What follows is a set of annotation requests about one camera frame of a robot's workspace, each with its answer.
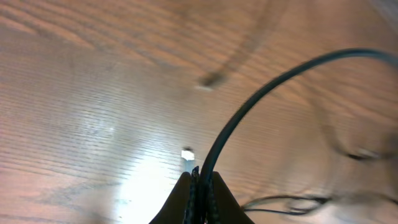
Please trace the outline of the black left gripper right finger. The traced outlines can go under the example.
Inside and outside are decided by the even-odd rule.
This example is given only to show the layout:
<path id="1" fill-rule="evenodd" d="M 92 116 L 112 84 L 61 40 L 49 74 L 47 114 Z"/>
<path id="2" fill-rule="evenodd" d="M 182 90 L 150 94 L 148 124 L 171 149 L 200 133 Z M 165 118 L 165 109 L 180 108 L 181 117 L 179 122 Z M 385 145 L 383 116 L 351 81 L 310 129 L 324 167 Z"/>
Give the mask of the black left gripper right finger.
<path id="1" fill-rule="evenodd" d="M 243 212 L 218 172 L 212 173 L 208 191 L 208 223 L 254 224 Z"/>

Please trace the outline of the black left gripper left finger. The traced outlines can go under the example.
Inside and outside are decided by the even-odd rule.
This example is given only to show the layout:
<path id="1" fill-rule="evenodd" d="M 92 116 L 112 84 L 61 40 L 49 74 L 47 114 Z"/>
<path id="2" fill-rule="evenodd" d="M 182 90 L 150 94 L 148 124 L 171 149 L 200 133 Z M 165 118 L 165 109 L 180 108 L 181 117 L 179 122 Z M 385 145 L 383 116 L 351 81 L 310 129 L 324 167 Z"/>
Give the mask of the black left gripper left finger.
<path id="1" fill-rule="evenodd" d="M 182 224 L 190 198 L 191 174 L 183 172 L 150 224 Z"/>

